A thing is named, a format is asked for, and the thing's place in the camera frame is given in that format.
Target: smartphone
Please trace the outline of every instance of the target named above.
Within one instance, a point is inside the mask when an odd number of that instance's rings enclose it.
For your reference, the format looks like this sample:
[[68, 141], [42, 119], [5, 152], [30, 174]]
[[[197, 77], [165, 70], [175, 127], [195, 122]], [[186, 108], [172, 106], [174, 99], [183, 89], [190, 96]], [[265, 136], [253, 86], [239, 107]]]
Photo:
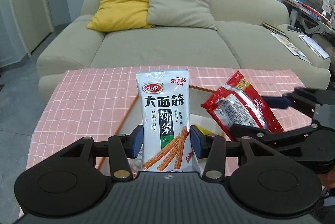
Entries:
[[291, 25], [287, 25], [287, 29], [288, 29], [289, 31], [295, 31], [295, 32], [300, 32], [300, 33], [301, 33], [301, 29], [296, 28], [296, 27], [293, 27], [293, 26], [291, 26]]

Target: brand logo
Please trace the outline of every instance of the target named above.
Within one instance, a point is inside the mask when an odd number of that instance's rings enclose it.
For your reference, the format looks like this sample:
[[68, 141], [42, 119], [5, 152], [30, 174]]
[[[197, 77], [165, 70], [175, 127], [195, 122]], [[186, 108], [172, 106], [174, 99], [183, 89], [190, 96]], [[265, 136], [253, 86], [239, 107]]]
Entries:
[[163, 90], [163, 86], [158, 83], [149, 83], [143, 86], [143, 91], [150, 94], [158, 94]]

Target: green label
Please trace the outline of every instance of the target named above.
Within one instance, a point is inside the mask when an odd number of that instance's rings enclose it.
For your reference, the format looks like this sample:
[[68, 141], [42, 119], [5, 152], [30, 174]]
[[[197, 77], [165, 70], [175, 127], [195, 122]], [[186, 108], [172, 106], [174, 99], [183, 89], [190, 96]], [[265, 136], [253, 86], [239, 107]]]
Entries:
[[173, 135], [166, 135], [160, 137], [160, 147], [165, 147], [168, 143], [170, 143], [173, 140]]

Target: baseboard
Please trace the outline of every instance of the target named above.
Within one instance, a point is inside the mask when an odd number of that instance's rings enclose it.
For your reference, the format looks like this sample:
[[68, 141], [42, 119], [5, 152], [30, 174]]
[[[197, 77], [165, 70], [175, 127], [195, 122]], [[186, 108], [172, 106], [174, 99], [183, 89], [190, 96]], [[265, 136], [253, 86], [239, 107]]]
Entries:
[[20, 61], [1, 67], [0, 72], [5, 72], [5, 71], [8, 71], [8, 70], [12, 70], [12, 69], [15, 69], [15, 68], [22, 67], [28, 60], [29, 60], [29, 55], [26, 54], [26, 55], [24, 55], [24, 57]]

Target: snack bag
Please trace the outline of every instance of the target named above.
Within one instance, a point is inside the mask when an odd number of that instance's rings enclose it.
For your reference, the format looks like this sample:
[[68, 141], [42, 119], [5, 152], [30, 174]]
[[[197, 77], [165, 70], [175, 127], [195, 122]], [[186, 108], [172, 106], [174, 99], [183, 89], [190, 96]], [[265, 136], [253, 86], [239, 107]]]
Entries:
[[137, 72], [144, 126], [142, 169], [193, 171], [187, 70]]
[[235, 138], [229, 133], [233, 124], [264, 128], [272, 133], [284, 131], [269, 106], [240, 71], [236, 71], [201, 107], [233, 141]]

